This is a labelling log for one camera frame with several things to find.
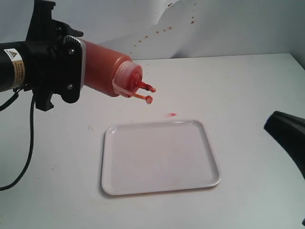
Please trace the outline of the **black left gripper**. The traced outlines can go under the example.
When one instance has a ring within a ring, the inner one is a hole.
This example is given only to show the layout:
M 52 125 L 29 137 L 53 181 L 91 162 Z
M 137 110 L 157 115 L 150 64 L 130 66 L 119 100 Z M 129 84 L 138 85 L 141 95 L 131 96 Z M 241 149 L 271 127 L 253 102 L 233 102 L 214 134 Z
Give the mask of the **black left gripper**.
M 26 45 L 35 68 L 31 80 L 36 108 L 48 111 L 54 106 L 51 98 L 61 96 L 64 86 L 63 40 L 67 35 L 81 39 L 83 32 L 54 20 L 52 10 L 56 3 L 36 0 L 26 37 Z

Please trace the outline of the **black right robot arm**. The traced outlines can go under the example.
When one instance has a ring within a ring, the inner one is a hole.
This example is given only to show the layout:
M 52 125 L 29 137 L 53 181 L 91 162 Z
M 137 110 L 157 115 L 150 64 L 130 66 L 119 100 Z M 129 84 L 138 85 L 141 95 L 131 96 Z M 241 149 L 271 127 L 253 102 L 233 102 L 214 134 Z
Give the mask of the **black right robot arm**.
M 305 175 L 305 120 L 291 114 L 274 111 L 264 130 L 287 152 L 302 176 Z

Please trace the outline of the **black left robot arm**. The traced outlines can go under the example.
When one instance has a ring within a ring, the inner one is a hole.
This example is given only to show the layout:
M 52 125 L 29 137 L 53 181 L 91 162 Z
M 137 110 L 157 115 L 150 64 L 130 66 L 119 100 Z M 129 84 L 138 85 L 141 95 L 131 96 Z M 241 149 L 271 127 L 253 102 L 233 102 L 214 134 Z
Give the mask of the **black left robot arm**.
M 56 3 L 36 0 L 24 41 L 0 45 L 0 90 L 14 95 L 0 109 L 10 106 L 19 91 L 31 90 L 36 108 L 48 111 L 53 94 L 72 104 L 78 101 L 84 85 L 86 45 L 82 31 L 54 20 Z

